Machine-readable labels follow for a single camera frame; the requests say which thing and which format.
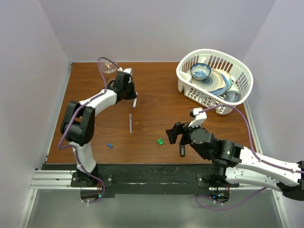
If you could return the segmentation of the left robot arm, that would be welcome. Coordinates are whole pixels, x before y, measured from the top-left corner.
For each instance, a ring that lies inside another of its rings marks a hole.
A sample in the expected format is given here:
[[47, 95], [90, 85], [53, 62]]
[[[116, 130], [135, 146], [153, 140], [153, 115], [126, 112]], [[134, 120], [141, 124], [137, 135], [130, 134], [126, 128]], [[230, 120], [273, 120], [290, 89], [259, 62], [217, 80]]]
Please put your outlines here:
[[122, 100], [136, 98], [133, 69], [126, 68], [119, 69], [115, 80], [98, 94], [80, 102], [68, 103], [60, 128], [62, 138], [57, 147], [59, 149], [72, 148], [77, 162], [77, 181], [87, 186], [101, 183], [91, 147], [91, 140], [95, 132], [95, 117]]

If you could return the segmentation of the white blue acrylic marker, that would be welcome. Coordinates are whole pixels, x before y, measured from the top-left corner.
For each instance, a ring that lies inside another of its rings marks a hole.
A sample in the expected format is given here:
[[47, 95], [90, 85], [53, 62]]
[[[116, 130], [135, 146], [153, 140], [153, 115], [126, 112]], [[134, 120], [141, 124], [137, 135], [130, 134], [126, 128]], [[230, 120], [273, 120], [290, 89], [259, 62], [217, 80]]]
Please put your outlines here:
[[137, 104], [137, 98], [136, 98], [136, 99], [134, 99], [134, 101], [133, 101], [133, 109], [135, 109], [135, 108], [136, 108], [136, 104]]

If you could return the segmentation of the purple highlighter pen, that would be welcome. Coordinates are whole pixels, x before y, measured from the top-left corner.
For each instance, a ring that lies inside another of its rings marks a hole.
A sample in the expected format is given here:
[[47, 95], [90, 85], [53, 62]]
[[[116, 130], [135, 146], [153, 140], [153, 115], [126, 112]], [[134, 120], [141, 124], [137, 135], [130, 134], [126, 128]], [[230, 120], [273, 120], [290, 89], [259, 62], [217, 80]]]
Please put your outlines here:
[[133, 133], [132, 114], [129, 114], [129, 132]]

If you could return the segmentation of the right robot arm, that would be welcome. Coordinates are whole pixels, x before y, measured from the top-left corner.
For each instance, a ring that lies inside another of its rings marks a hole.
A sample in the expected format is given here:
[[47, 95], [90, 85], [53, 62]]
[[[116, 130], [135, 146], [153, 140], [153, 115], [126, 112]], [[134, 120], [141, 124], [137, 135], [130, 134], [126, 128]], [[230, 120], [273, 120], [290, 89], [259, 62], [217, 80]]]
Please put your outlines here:
[[228, 140], [218, 140], [213, 133], [200, 126], [177, 122], [166, 130], [170, 144], [175, 144], [181, 135], [180, 154], [185, 155], [185, 145], [203, 159], [214, 164], [211, 174], [203, 181], [214, 188], [227, 185], [255, 185], [281, 192], [285, 197], [304, 199], [304, 163], [279, 161], [257, 155], [249, 148]]

